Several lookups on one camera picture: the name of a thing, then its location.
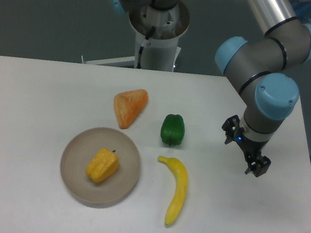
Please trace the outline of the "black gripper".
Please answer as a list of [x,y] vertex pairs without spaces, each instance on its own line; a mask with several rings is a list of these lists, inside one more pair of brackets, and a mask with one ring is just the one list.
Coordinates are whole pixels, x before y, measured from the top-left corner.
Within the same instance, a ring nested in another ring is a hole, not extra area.
[[241,148],[246,159],[247,169],[245,174],[253,173],[255,177],[265,174],[271,165],[271,160],[262,155],[262,148],[265,146],[265,141],[250,140],[244,135],[244,129],[239,127],[240,119],[237,115],[226,119],[222,125],[222,130],[225,132],[225,141],[227,145],[231,142]]

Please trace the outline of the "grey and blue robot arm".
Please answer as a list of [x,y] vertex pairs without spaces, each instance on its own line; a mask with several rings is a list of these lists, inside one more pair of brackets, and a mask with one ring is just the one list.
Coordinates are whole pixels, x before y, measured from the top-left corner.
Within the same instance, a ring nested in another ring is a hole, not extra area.
[[[246,104],[242,117],[222,125],[226,142],[242,150],[247,171],[267,172],[262,149],[299,100],[297,84],[286,68],[311,60],[311,24],[302,24],[288,0],[247,0],[264,33],[259,42],[232,37],[220,45],[215,62]],[[172,71],[177,43],[190,16],[181,0],[111,0],[115,11],[128,13],[135,32],[134,66]]]

